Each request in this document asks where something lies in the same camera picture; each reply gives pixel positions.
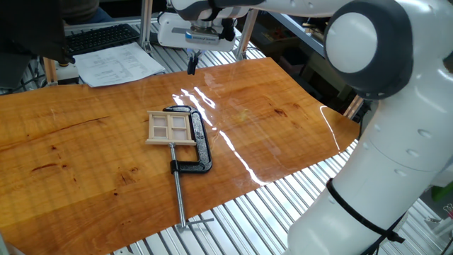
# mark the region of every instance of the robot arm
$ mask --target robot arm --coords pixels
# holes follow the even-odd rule
[[[169,0],[177,14],[161,15],[158,39],[161,45],[168,47],[231,51],[234,47],[232,20],[245,16],[250,8],[296,16],[330,17],[349,1]]]
[[[224,29],[219,20],[243,16],[248,8],[332,16],[326,60],[359,96],[379,100],[379,107],[342,171],[290,227],[285,255],[367,254],[383,237],[401,242],[391,226],[453,165],[453,75],[443,63],[453,51],[452,5],[447,0],[172,4],[180,17],[161,19],[161,30],[174,30],[168,25],[180,21],[185,26],[180,45],[200,50],[231,50],[234,42],[215,36]]]

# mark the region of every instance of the wooden window frame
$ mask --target wooden window frame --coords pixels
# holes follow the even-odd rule
[[[190,131],[189,113],[175,113],[175,112],[159,112],[159,111],[148,111],[149,114],[149,136],[146,140],[148,145],[167,145],[170,142],[174,142],[176,145],[189,145],[195,146],[197,143],[192,139],[192,132]],[[166,127],[155,126],[154,118],[166,118]],[[183,117],[185,127],[174,127],[173,117]],[[166,139],[154,136],[154,128],[166,128]],[[174,130],[184,130],[186,140],[176,140],[173,138]]]

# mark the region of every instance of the wood grain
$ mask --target wood grain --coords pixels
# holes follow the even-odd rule
[[[107,254],[178,223],[170,150],[145,141],[147,111],[182,103],[204,115],[214,164],[182,175],[188,217],[331,157],[358,134],[271,59],[2,96],[5,239],[27,255]],[[195,159],[193,147],[177,153]]]

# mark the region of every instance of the black cable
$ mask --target black cable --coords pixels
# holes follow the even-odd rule
[[[453,242],[453,237],[450,239],[450,242],[448,242],[447,247],[445,247],[444,251],[440,255],[444,255],[445,252],[447,252],[448,248],[452,245]]]
[[[0,94],[0,96],[12,94],[12,93],[18,91],[19,89],[24,89],[24,90],[25,90],[25,86],[28,85],[30,82],[37,81],[37,80],[39,80],[39,79],[41,79],[41,78],[43,78],[43,77],[45,77],[45,74],[42,74],[42,75],[40,75],[40,76],[38,76],[38,77],[36,77],[36,78],[30,79],[30,80],[28,80],[27,82],[25,82],[24,84],[22,84],[21,86],[15,88],[15,89],[10,89],[10,90],[9,90],[8,92],[6,92],[6,93]]]
[[[161,16],[165,13],[165,11],[161,11],[161,13],[158,14],[157,16],[157,23],[161,25]]]
[[[360,119],[359,140],[362,137],[362,130],[363,130],[363,117]]]
[[[398,226],[400,221],[403,219],[404,215],[405,214],[403,214],[399,219],[397,219],[397,221],[395,221],[395,223],[392,226],[390,226],[388,230],[393,231],[395,227]],[[373,255],[376,251],[379,251],[379,246],[385,240],[385,238],[386,237],[384,236],[378,238],[378,240],[375,243],[373,243],[366,251],[362,252],[360,255]]]
[[[45,86],[47,86],[49,83],[47,82],[47,80],[43,80],[44,82],[41,83],[41,87],[40,88],[44,88]]]

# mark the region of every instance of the wooden strip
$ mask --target wooden strip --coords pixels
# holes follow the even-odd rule
[[[363,98],[359,96],[355,96],[354,100],[352,100],[351,104],[349,105],[346,112],[343,114],[346,118],[352,119],[354,118],[355,114],[359,111],[360,107],[363,104]]]
[[[171,115],[167,115],[167,138],[169,140],[173,139],[173,132],[171,132],[171,128],[173,127],[173,118]]]
[[[187,130],[185,132],[185,135],[187,136],[187,140],[193,140],[193,138],[192,138],[192,130],[191,130],[191,127],[190,127],[189,118],[185,119],[185,128],[187,128]]]
[[[148,110],[148,113],[154,115],[154,116],[189,116],[190,113],[178,113],[178,112],[162,112],[162,111],[152,111]]]
[[[45,76],[48,84],[58,82],[57,70],[55,68],[55,61],[44,57]]]

